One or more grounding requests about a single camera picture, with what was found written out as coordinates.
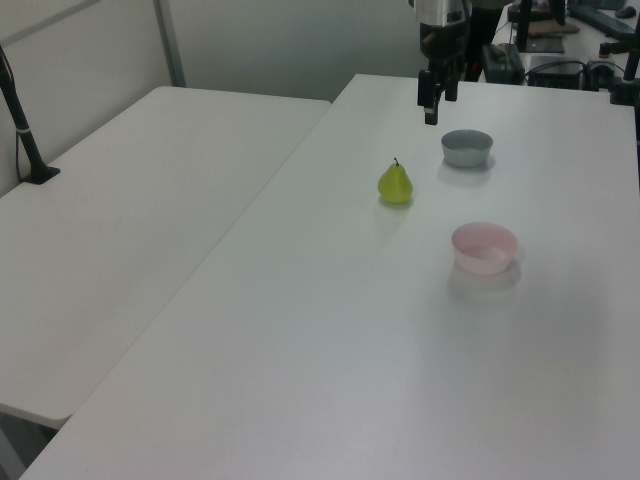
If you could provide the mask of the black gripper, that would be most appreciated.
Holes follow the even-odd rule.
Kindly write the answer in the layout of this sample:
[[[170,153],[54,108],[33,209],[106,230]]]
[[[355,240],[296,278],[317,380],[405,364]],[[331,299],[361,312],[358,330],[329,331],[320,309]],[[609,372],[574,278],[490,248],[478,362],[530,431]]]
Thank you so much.
[[[442,92],[437,74],[444,75],[446,101],[456,101],[459,75],[465,62],[469,22],[439,26],[421,23],[419,45],[427,59],[427,67],[418,74],[417,105],[423,108],[427,125],[437,125]]]

